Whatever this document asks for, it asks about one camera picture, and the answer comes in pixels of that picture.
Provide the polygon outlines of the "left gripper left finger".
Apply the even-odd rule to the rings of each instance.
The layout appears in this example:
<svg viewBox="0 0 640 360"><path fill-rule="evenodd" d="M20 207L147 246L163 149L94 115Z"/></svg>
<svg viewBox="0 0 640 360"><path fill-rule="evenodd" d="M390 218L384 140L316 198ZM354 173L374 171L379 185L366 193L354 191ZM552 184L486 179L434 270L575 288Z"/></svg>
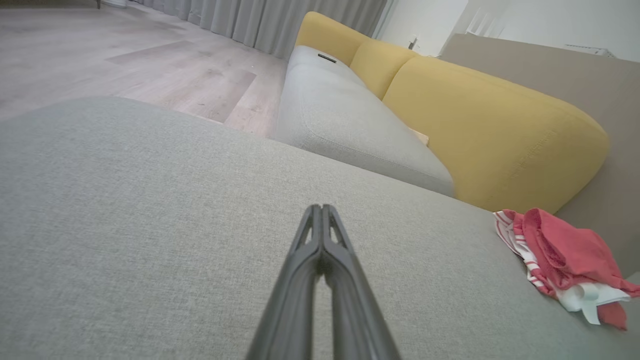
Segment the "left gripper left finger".
<svg viewBox="0 0 640 360"><path fill-rule="evenodd" d="M262 313L246 360L311 360L314 291L320 260L322 208L305 210L276 284Z"/></svg>

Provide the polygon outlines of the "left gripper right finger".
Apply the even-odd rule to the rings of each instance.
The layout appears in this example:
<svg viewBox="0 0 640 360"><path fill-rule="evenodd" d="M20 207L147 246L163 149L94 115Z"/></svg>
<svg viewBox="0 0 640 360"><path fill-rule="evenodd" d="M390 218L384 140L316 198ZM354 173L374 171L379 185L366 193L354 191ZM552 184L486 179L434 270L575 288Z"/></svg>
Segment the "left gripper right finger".
<svg viewBox="0 0 640 360"><path fill-rule="evenodd" d="M402 360L338 210L321 210L321 260L332 294L334 360Z"/></svg>

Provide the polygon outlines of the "red shorts with white stripe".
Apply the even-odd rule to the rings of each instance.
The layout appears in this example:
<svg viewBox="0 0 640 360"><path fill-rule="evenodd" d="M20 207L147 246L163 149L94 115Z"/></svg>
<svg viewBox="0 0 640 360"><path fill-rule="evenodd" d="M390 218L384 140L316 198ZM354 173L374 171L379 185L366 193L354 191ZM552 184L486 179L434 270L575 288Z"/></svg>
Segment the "red shorts with white stripe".
<svg viewBox="0 0 640 360"><path fill-rule="evenodd" d="M622 303L640 297L640 285L626 280L610 248L589 228L576 228L539 208L493 213L494 228L518 256L527 280L545 296L587 323L627 330Z"/></svg>

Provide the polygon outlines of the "grey fabric ottoman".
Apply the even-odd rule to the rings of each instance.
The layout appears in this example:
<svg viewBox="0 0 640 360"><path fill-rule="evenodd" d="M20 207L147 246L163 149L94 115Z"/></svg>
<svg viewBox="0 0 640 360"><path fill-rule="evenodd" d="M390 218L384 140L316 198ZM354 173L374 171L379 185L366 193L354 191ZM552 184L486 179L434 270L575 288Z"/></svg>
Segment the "grey fabric ottoman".
<svg viewBox="0 0 640 360"><path fill-rule="evenodd" d="M242 359L305 210L333 205L403 360L640 360L540 294L493 214L144 102L0 121L0 360Z"/></svg>

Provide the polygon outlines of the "grey sofa seat cushion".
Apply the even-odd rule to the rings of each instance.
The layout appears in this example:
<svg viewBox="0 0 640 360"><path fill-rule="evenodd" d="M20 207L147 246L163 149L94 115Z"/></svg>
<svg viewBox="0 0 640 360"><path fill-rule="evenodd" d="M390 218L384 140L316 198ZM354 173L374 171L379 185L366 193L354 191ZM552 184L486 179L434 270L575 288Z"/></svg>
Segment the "grey sofa seat cushion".
<svg viewBox="0 0 640 360"><path fill-rule="evenodd" d="M454 196L446 167L346 64L297 46L270 137L351 166Z"/></svg>

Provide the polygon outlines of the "large yellow sofa back cushion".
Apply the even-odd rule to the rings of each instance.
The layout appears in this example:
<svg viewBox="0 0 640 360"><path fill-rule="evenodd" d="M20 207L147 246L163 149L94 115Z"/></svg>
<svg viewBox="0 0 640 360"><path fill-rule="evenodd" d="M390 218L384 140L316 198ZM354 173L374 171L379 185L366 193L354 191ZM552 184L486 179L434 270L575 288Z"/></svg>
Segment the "large yellow sofa back cushion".
<svg viewBox="0 0 640 360"><path fill-rule="evenodd" d="M403 64L382 102L429 137L455 198L491 212L555 214L610 151L605 130L578 107L434 57Z"/></svg>

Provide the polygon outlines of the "grey pleated curtain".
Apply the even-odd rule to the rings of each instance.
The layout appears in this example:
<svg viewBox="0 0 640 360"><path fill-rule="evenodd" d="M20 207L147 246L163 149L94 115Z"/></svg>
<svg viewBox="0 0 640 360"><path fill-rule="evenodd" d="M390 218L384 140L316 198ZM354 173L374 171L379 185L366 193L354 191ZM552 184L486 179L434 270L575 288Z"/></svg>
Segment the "grey pleated curtain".
<svg viewBox="0 0 640 360"><path fill-rule="evenodd" d="M317 12L372 35L387 0L130 0L279 59L293 52L304 16Z"/></svg>

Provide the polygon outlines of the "taupe panel behind sofa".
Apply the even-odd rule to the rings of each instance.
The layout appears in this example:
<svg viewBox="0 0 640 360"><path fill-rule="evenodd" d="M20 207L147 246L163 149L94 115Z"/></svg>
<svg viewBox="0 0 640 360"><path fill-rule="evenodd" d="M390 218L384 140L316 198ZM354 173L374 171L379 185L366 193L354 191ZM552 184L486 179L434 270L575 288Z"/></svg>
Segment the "taupe panel behind sofa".
<svg viewBox="0 0 640 360"><path fill-rule="evenodd" d="M471 34L455 34L440 57L566 101L601 125L608 156L557 216L597 232L622 275L640 272L640 63Z"/></svg>

